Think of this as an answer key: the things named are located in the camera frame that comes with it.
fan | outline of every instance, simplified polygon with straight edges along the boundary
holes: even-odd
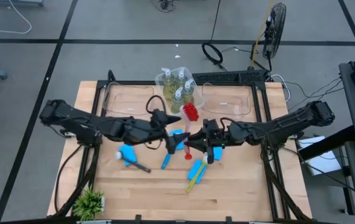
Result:
[[[273,6],[264,31],[263,57],[274,58],[284,31],[287,7],[282,3]]]

spray bottle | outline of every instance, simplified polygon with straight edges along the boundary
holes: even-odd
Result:
[[[172,73],[170,73],[169,68],[162,68],[162,71],[165,72],[162,77],[162,81],[164,82],[164,97],[168,102],[171,102],[175,89],[173,86],[175,79]]]
[[[180,112],[180,107],[183,105],[182,91],[183,87],[178,88],[173,96],[172,108],[170,109],[173,114]]]
[[[194,80],[190,79],[189,81],[185,82],[184,84],[184,91],[183,91],[183,104],[187,103],[193,103],[194,104],[194,87],[192,85],[192,82]]]
[[[176,87],[180,88],[180,87],[184,87],[184,83],[187,81],[187,77],[184,75],[184,69],[180,69],[178,71],[178,77],[176,78]]]

wooden tabletop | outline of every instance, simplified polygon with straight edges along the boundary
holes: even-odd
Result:
[[[287,114],[281,84],[266,83],[266,87],[272,118]],[[95,88],[96,82],[81,82],[75,108],[90,112]],[[205,118],[217,119],[227,116],[236,120],[256,122],[249,87],[199,86],[199,89],[206,103],[199,110],[200,120],[192,124],[191,133],[202,127],[202,119]],[[110,101],[104,105],[100,103],[98,111],[104,106],[107,108],[106,116],[127,116],[129,113],[135,118],[149,119],[145,112],[145,103],[153,94],[159,94],[156,86],[143,88],[114,85],[111,88]],[[260,91],[258,95],[262,120],[265,121]],[[103,96],[104,93],[101,94],[100,102],[103,101]],[[229,107],[220,109],[218,105],[222,102],[228,102]],[[151,107],[159,108],[160,103],[155,100]],[[168,131],[173,129],[184,129],[184,122],[179,121],[167,126]],[[126,167],[122,161],[115,160],[114,155],[119,146],[122,146],[122,143],[111,142],[106,138],[101,145],[95,190],[104,192],[105,208],[97,219],[133,220],[135,215],[142,215],[143,220],[223,221],[226,216],[231,216],[233,221],[272,221],[260,146],[245,143],[242,146],[227,147],[223,150],[222,159],[208,165],[201,183],[196,184],[189,194],[185,192],[189,183],[187,173],[195,159],[203,157],[200,151],[191,149],[193,159],[190,161],[184,159],[183,151],[177,151],[166,169],[161,170],[160,166],[167,154],[164,143],[154,151],[144,145],[134,146],[139,163],[152,169],[148,174],[134,166]],[[296,150],[293,141],[288,141],[286,147]],[[76,139],[66,140],[60,165],[76,148]],[[82,152],[83,150],[68,162],[61,174],[59,207],[76,187]],[[297,156],[287,151],[279,151],[279,156],[287,192],[304,214],[311,217]],[[283,217],[280,196],[276,189],[275,194],[279,217]],[[53,213],[55,210],[52,196],[48,214]]]

white paper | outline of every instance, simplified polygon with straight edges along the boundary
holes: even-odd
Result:
[[[306,148],[307,146],[311,146],[312,144],[319,142],[323,140],[325,137],[324,136],[318,136],[315,138],[309,138],[309,139],[303,139],[303,140],[298,140],[298,143],[301,148]],[[323,172],[332,172],[335,170],[340,170],[340,164],[336,157],[334,156],[332,151],[326,152],[322,154],[321,156],[314,157],[312,159],[307,160],[306,162],[313,166],[316,167],[317,169],[323,171]],[[311,174],[313,175],[318,175],[322,174],[320,171],[313,169],[311,167],[308,167],[310,169]]]

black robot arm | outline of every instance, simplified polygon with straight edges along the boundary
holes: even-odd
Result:
[[[100,117],[73,108],[63,100],[48,100],[39,118],[46,125],[59,125],[76,134],[78,144],[93,147],[101,144],[101,135],[111,141],[136,145],[156,140],[166,142],[169,154],[174,154],[178,143],[190,133],[168,136],[165,127],[179,121],[177,116],[155,109],[149,111],[150,121],[131,117]]]
[[[225,130],[224,120],[231,121]],[[267,138],[269,147],[282,146],[289,136],[297,134],[309,126],[327,126],[334,120],[334,114],[325,102],[313,101],[296,110],[294,113],[273,119],[264,123],[248,123],[221,118],[223,128],[219,128],[217,121],[203,120],[203,127],[188,137],[187,146],[201,152],[208,153],[208,163],[213,163],[213,148],[226,146],[240,146],[244,142],[252,146],[258,145]]]

